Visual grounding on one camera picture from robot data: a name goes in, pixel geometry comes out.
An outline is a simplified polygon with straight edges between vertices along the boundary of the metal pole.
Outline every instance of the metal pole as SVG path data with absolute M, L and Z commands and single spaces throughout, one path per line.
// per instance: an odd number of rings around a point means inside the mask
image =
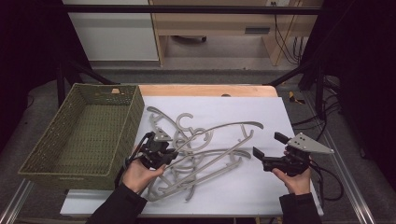
M 83 13 L 183 13 L 183 14 L 276 14 L 321 15 L 334 13 L 322 7 L 234 7 L 234 6 L 139 6 L 139 5 L 44 5 L 44 9 Z
M 27 196 L 33 188 L 34 183 L 23 179 L 12 200 L 8 203 L 6 210 L 0 216 L 0 224 L 12 224 L 17 218 Z

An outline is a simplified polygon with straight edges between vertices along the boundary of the white cabinet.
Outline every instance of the white cabinet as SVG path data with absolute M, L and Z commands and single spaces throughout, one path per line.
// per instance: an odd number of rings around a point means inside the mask
M 148 5 L 147 0 L 64 0 L 64 4 Z M 151 16 L 121 13 L 69 13 L 88 59 L 158 61 Z

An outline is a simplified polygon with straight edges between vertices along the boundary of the white board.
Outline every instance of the white board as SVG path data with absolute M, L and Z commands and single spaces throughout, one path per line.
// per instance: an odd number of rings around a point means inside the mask
M 183 127 L 209 129 L 225 123 L 237 121 L 257 121 L 264 129 L 245 125 L 247 132 L 254 131 L 252 139 L 241 148 L 252 155 L 257 147 L 269 157 L 281 157 L 285 146 L 274 139 L 274 132 L 293 137 L 288 114 L 281 98 L 261 97 L 144 97 L 146 108 L 154 106 L 172 120 L 182 113 L 191 113 L 192 119 L 181 120 Z M 135 143 L 145 133 L 153 131 L 149 125 L 149 115 L 145 109 Z M 174 128 L 162 119 L 158 126 L 173 135 Z M 204 149 L 230 148 L 244 138 L 237 125 L 214 131 L 211 143 Z M 216 162 L 205 171 L 223 167 L 228 159 Z M 68 216 L 88 216 L 102 204 L 110 191 L 70 190 L 61 214 Z M 315 191 L 314 199 L 320 215 Z M 156 202 L 148 202 L 141 217 L 266 217 L 282 214 L 279 197 L 288 194 L 283 182 L 274 174 L 264 172 L 262 163 L 252 156 L 243 158 L 242 163 L 231 171 L 216 176 L 197 185 L 193 197 L 185 201 L 187 191 L 173 194 Z

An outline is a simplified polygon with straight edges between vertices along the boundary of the wire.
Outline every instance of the wire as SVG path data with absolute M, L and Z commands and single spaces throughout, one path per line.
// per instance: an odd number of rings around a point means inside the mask
M 30 106 L 32 106 L 33 103 L 35 102 L 35 97 L 33 95 L 27 95 L 27 96 L 32 98 L 32 102 L 30 102 L 30 104 L 28 106 L 26 106 L 26 109 L 29 108 Z
M 328 108 L 326 108 L 324 111 L 326 112 L 326 111 L 332 109 L 334 106 L 336 106 L 336 105 L 338 105 L 338 104 L 339 104 L 338 102 L 337 102 L 337 103 L 334 103 L 334 104 L 330 105 Z M 309 118 L 309 119 L 304 119 L 304 120 L 302 120 L 302 121 L 298 121 L 298 122 L 292 123 L 291 126 L 294 127 L 294 126 L 298 126 L 298 125 L 301 125 L 301 124 L 305 124 L 305 123 L 307 123 L 307 122 L 309 122 L 309 121 L 312 121 L 312 120 L 314 120 L 314 119 L 317 119 L 317 118 L 318 118 L 318 115 L 315 115 L 314 117 L 311 117 L 311 118 Z
M 311 130 L 311 129 L 314 129 L 314 128 L 318 127 L 318 126 L 321 126 L 322 124 L 324 124 L 324 122 L 321 122 L 320 124 L 317 124 L 317 125 L 314 125 L 314 126 L 311 126 L 311 127 L 298 128 L 298 129 L 294 129 L 294 130 L 299 130 L 299 131 L 301 131 L 301 130 Z
M 147 139 L 150 138 L 154 133 L 146 133 L 143 138 L 140 140 L 139 144 L 137 145 L 136 149 L 132 153 L 132 155 L 125 159 L 124 164 L 121 166 L 119 169 L 119 172 L 117 173 L 116 179 L 114 180 L 114 187 L 117 188 L 120 185 L 121 178 L 123 173 L 128 169 L 129 164 L 131 164 L 132 161 L 134 161 L 136 158 L 136 154 L 140 151 L 140 148 L 143 145 L 143 142 Z
M 268 222 L 268 224 L 273 224 L 274 221 L 275 221 L 275 218 L 274 218 L 274 217 L 271 217 L 270 222 Z
M 338 100 L 338 93 L 332 94 L 332 95 L 328 96 L 326 99 L 324 99 L 324 102 L 326 103 L 327 101 L 329 101 L 329 100 L 330 100 L 331 98 L 333 98 L 333 97 L 336 97 L 337 100 Z
M 314 164 L 310 163 L 309 166 L 318 174 L 318 178 L 319 178 L 318 184 L 319 184 L 319 198 L 320 198 L 321 206 L 324 207 L 324 201 L 335 202 L 335 201 L 340 200 L 344 196 L 344 192 L 345 192 L 344 186 L 343 186 L 341 180 L 333 172 L 331 172 L 323 167 L 320 167 L 315 161 L 311 160 L 311 162 Z M 337 197 L 335 197 L 335 198 L 324 197 L 324 188 L 323 188 L 324 178 L 323 178 L 321 171 L 328 173 L 338 182 L 338 185 L 340 186 L 340 194 Z
M 283 46 L 284 46 L 285 49 L 286 49 L 286 51 L 288 52 L 289 56 L 291 57 L 290 52 L 289 52 L 289 49 L 288 49 L 288 46 L 286 45 L 286 42 L 285 42 L 285 40 L 283 39 L 283 36 L 282 36 L 282 34 L 280 33 L 280 31 L 279 31 L 279 29 L 278 29 L 278 27 L 277 27 L 276 14 L 274 15 L 274 18 L 275 18 L 275 41 L 276 41 L 276 43 L 279 45 L 280 49 L 282 50 L 282 52 L 283 52 L 283 54 L 285 55 L 285 57 L 286 57 L 286 59 L 288 60 L 288 62 L 289 62 L 289 63 L 292 63 L 292 64 L 297 64 L 297 62 L 295 61 L 295 59 L 293 59 L 294 62 L 291 62 L 290 59 L 289 59 L 289 57 L 288 57 L 288 55 L 286 54 L 285 50 L 283 50 Z M 281 46 L 281 45 L 279 44 L 279 41 L 277 40 L 277 33 L 279 33 L 280 38 L 281 38 L 282 41 L 283 41 L 283 46 Z
M 337 86 L 336 84 L 330 82 L 330 80 L 327 79 L 327 76 L 325 76 L 325 78 L 324 78 L 323 86 L 331 89 L 334 92 L 339 92 L 340 91 L 340 87 Z
M 324 130 L 325 130 L 326 126 L 327 126 L 327 114 L 326 114 L 326 113 L 323 113 L 323 117 L 324 117 L 324 125 L 323 125 L 323 127 L 321 128 L 318 137 L 315 139 L 315 140 L 317 140 L 317 141 L 318 141 L 318 140 L 320 139 L 320 137 L 323 135 Z
M 303 36 L 300 37 L 300 47 L 298 52 L 297 52 L 297 39 L 298 37 L 295 36 L 293 41 L 293 57 L 297 61 L 297 63 L 300 64 L 302 59 L 304 37 Z

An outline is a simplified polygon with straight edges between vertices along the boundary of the black sleeve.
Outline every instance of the black sleeve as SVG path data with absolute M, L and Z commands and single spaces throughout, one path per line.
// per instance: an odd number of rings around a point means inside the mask
M 312 193 L 288 194 L 279 198 L 285 224 L 321 224 Z
M 87 224 L 132 224 L 137 215 L 142 212 L 146 203 L 146 199 L 122 184 L 96 209 L 88 219 Z

